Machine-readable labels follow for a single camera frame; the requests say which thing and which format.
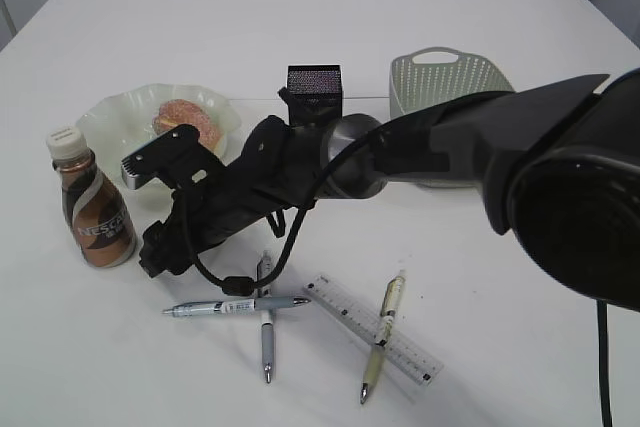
ballpoint pen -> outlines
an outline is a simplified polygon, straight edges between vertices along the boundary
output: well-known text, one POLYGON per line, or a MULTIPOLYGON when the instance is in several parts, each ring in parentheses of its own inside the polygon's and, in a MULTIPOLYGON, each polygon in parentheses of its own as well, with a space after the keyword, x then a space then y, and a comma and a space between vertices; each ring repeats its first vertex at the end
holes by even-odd
POLYGON ((162 311, 173 317, 198 315, 249 314, 261 310, 286 309, 311 302, 306 297, 268 297, 261 299, 214 300, 210 302, 187 302, 162 311))
MULTIPOLYGON (((257 278, 262 279, 269 275, 273 269, 271 256, 268 252, 262 254, 262 259, 258 262, 257 278)), ((258 289, 259 298, 271 297, 271 285, 267 285, 262 289, 258 289)), ((273 312, 271 310, 263 310, 262 316, 262 370, 264 372, 264 380, 267 384, 271 383, 275 369, 275 341, 273 336, 273 312)))
POLYGON ((378 382, 382 364, 384 363, 386 345, 391 339, 393 320, 400 305, 405 277, 406 272, 403 269, 387 285, 387 291, 384 294, 382 308, 380 309, 380 321, 378 322, 376 335, 373 338, 373 345, 371 346, 371 353, 369 354, 367 367, 362 378, 362 388, 360 389, 361 404, 367 401, 378 382))

white bottle cap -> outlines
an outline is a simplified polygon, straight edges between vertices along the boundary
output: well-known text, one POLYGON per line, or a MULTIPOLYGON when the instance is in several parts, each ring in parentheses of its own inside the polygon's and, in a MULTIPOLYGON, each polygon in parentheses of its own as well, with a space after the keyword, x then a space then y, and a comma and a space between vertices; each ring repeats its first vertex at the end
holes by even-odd
POLYGON ((88 149, 87 141, 77 127, 62 127, 47 136, 47 147, 53 160, 70 160, 88 149))

bottle label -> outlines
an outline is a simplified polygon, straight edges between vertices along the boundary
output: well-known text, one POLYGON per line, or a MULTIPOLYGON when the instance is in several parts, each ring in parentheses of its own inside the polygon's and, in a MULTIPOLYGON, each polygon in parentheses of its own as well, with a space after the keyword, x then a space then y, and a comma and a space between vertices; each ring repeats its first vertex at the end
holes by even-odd
POLYGON ((127 218, 127 209, 124 207, 111 219, 93 227, 79 227, 78 234, 90 235, 100 238, 103 236, 105 239, 110 239, 118 234, 124 228, 124 221, 127 218))
POLYGON ((65 217, 84 258, 96 267, 124 262, 135 250, 133 224, 122 196, 93 167, 63 187, 65 217))

clear ruler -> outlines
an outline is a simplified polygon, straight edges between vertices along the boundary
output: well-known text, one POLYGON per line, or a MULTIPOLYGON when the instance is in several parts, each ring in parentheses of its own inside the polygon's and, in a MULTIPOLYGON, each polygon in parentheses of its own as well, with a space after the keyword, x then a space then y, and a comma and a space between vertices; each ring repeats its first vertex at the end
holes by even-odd
MULTIPOLYGON (((307 294, 367 344, 373 344, 379 313, 354 299, 344 287, 326 274, 305 286, 307 294)), ((429 383, 442 370, 442 363, 393 329, 386 357, 417 384, 429 383)))

coffee bottle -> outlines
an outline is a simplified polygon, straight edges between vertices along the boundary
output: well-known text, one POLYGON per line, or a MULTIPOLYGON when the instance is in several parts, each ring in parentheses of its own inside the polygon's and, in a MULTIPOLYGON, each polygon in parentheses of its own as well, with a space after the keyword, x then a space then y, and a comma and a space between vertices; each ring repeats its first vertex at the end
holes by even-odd
POLYGON ((47 137, 53 168, 62 180, 62 210, 85 260, 114 267, 136 247, 136 235, 122 195, 96 165, 77 127, 47 137))

